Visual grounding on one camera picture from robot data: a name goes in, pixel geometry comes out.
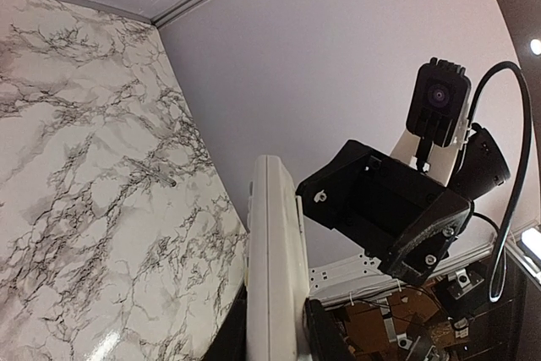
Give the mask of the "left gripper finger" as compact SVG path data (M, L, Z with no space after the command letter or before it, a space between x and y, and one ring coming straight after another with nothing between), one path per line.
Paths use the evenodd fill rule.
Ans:
M313 360L354 361L355 357L335 322L318 299L307 298L303 305L303 327Z

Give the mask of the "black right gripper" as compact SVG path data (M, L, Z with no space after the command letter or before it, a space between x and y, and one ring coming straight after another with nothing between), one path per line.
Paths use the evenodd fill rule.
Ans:
M383 274L422 285L464 228L472 202L350 139L297 187L303 213L379 260Z

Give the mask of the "white remote control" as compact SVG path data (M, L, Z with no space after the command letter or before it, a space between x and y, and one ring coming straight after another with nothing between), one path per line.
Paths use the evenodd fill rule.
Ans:
M249 199L247 360L310 360L302 201L278 156L256 159Z

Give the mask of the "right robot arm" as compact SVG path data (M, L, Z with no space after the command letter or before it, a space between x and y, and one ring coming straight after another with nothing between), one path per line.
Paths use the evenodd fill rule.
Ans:
M361 246L382 273L419 286L466 229L474 201L510 176L494 138L477 127L448 185L349 140L296 194L309 219Z

